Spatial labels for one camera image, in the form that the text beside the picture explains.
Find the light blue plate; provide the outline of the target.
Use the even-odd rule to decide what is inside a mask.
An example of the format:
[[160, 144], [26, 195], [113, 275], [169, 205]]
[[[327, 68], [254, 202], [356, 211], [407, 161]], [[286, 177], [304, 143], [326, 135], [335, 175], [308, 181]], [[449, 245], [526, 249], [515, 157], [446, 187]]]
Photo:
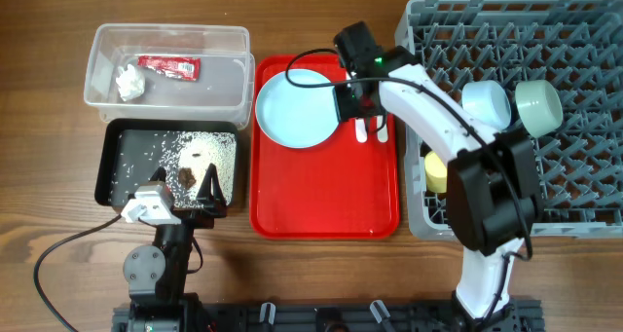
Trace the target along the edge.
[[271, 141], [294, 149], [324, 142], [339, 125], [331, 87], [293, 86], [284, 71], [274, 75], [257, 94], [255, 117]]

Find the white plastic fork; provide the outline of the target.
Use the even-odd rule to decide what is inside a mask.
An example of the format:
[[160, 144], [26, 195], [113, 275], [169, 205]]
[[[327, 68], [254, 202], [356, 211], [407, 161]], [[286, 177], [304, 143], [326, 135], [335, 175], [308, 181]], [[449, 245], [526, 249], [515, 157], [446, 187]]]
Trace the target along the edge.
[[359, 143], [365, 143], [368, 139], [366, 121], [361, 118], [357, 118], [354, 123], [355, 137]]

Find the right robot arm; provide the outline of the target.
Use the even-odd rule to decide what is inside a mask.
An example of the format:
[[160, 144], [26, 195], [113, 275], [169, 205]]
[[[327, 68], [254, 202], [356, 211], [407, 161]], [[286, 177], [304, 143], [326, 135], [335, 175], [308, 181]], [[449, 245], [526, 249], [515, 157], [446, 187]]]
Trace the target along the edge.
[[463, 246], [456, 324], [490, 327], [510, 308], [512, 264], [531, 259], [531, 225], [543, 211], [530, 138], [464, 111], [413, 54], [402, 46], [384, 50], [363, 21], [344, 28], [333, 44], [348, 73], [334, 89], [339, 119], [391, 114], [446, 166], [446, 215]]

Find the white napkin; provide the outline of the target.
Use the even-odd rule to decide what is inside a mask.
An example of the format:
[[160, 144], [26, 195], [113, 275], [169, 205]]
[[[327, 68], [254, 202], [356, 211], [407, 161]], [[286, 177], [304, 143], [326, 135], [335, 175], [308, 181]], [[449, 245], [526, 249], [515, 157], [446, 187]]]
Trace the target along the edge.
[[118, 77], [115, 82], [122, 101], [139, 98], [145, 92], [145, 76], [132, 64], [118, 68]]

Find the yellow plastic cup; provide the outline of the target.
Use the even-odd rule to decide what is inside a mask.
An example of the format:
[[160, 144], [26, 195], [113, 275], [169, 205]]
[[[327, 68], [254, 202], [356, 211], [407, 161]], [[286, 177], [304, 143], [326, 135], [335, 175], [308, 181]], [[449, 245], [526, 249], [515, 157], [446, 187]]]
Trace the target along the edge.
[[424, 173], [428, 191], [437, 194], [447, 192], [446, 165], [433, 151], [428, 152], [424, 157]]

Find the light blue small bowl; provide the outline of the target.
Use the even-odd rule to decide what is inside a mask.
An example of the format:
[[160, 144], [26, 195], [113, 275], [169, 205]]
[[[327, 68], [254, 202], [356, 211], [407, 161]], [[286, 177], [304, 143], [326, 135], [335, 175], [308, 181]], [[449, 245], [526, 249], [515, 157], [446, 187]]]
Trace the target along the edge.
[[510, 101], [496, 81], [466, 84], [461, 91], [461, 105], [466, 112], [489, 126], [504, 130], [510, 125]]

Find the white plastic spoon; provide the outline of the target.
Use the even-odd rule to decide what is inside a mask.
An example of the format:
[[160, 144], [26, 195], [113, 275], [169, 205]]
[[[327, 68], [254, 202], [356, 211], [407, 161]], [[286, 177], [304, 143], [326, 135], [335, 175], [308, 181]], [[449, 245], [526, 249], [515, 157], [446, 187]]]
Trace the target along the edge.
[[377, 116], [376, 122], [377, 122], [376, 135], [377, 135], [378, 141], [380, 143], [387, 143], [388, 132], [387, 132], [386, 115]]

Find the red ketchup packet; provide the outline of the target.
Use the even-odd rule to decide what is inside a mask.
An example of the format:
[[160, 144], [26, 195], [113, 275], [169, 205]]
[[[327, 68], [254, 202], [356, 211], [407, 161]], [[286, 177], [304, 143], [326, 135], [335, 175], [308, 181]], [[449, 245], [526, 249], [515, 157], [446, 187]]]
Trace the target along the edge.
[[198, 57], [142, 55], [137, 65], [168, 78], [189, 82], [197, 81], [201, 72], [201, 60]]

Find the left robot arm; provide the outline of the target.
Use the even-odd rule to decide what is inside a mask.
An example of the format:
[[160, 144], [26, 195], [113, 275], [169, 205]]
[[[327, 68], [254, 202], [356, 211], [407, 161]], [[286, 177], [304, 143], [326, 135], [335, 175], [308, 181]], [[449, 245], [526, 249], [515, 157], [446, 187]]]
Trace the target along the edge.
[[136, 247], [127, 256], [123, 274], [130, 305], [113, 315], [113, 331], [214, 331], [216, 325], [196, 293], [185, 283], [191, 252], [199, 246], [196, 229], [211, 229], [214, 220], [227, 216], [227, 203], [211, 164], [197, 193], [200, 206], [176, 209], [166, 185], [166, 171], [158, 168], [149, 182], [130, 194], [121, 216], [128, 223], [155, 228], [151, 244]]

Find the brown food scrap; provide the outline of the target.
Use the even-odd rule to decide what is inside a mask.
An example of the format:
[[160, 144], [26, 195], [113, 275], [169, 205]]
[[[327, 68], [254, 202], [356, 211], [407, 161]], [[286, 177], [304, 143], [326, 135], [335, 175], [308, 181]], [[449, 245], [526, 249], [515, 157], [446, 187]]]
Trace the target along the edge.
[[191, 189], [197, 183], [197, 179], [189, 167], [180, 168], [177, 178], [179, 184], [186, 190]]

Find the mint green bowl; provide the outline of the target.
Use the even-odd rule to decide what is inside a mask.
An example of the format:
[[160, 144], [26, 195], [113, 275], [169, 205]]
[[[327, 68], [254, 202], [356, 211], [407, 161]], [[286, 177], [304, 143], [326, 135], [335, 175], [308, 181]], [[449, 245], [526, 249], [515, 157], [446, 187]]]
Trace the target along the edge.
[[520, 82], [516, 86], [515, 101], [524, 128], [534, 138], [562, 124], [561, 100], [554, 86], [545, 80]]

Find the white rice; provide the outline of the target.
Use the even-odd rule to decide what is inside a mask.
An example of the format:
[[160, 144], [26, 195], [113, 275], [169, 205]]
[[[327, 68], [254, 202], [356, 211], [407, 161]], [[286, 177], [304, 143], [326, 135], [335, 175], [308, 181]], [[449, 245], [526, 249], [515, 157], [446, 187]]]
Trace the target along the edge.
[[213, 135], [201, 132], [184, 132], [176, 139], [181, 144], [177, 152], [167, 151], [163, 160], [171, 162], [178, 172], [182, 167], [189, 167], [197, 183], [189, 190], [184, 189], [177, 180], [169, 187], [177, 208], [197, 208], [201, 204], [196, 200], [206, 169], [215, 164], [220, 187], [227, 203], [232, 201], [235, 181], [235, 162], [237, 143], [226, 133]]

